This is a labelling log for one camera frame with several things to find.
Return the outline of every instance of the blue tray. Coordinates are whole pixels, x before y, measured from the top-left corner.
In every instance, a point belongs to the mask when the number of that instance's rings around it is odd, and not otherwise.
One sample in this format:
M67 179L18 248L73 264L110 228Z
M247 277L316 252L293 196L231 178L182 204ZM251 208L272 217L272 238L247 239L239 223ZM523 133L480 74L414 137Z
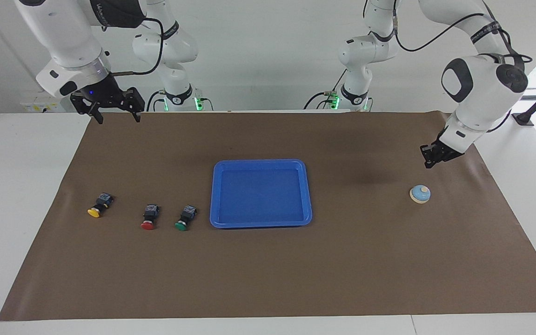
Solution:
M213 226L304 226L311 216L307 171L302 161L220 161L215 165L210 204Z

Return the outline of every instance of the red button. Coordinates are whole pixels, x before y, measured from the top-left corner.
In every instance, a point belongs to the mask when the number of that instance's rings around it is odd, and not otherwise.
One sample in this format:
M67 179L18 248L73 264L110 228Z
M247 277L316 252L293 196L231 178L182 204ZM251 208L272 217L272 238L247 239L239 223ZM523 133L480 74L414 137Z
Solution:
M146 230L153 230L154 229L154 224L153 224L152 221L144 221L144 222L142 222L140 227L142 227L142 229L146 229Z

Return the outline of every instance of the brown mat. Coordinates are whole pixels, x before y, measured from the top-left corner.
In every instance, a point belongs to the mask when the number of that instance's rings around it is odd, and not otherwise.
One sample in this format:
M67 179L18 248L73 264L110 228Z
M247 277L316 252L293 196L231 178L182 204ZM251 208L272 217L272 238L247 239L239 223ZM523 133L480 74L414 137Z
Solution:
M478 152L432 170L426 114L106 114L91 122L0 320L536 312L536 252ZM215 163L301 159L313 221L210 225ZM425 184L432 199L413 203ZM87 208L117 197L103 218ZM140 228L147 203L158 229ZM181 209L200 214L173 227Z

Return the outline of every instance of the white wall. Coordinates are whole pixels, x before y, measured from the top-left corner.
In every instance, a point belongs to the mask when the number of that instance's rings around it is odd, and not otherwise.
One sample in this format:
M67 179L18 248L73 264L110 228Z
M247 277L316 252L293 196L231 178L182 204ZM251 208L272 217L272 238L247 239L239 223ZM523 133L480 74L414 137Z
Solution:
M536 2L487 2L512 35L515 49L536 60ZM344 70L337 47L366 33L363 0L172 0L171 4L181 27L200 45L196 62L185 64L191 80L221 110L301 108L314 93L331 89ZM417 0L405 0L399 15L400 38L409 47L445 28L427 20ZM131 49L134 34L142 29L110 28L103 33L93 28L111 52L113 70L147 69ZM49 55L12 0L0 0L0 34L4 36L0 45L9 45L7 54L17 57L6 61L0 47L0 112L20 112L21 92L39 90L27 73L36 75ZM374 109L451 112L455 104L441 89L441 72L454 57L474 52L468 37L455 29L422 51L401 52L395 59L373 64ZM161 87L155 74L118 81L124 88L138 87L145 98Z

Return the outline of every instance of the white table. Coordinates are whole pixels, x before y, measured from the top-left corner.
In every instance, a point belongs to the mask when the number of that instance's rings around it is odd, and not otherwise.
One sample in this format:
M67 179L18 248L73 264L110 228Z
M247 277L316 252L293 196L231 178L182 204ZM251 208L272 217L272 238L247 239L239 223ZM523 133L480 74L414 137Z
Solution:
M0 114L0 309L88 121L78 114ZM536 248L536 130L509 119L476 144ZM518 335L536 333L536 313L0 322L0 334L40 333Z

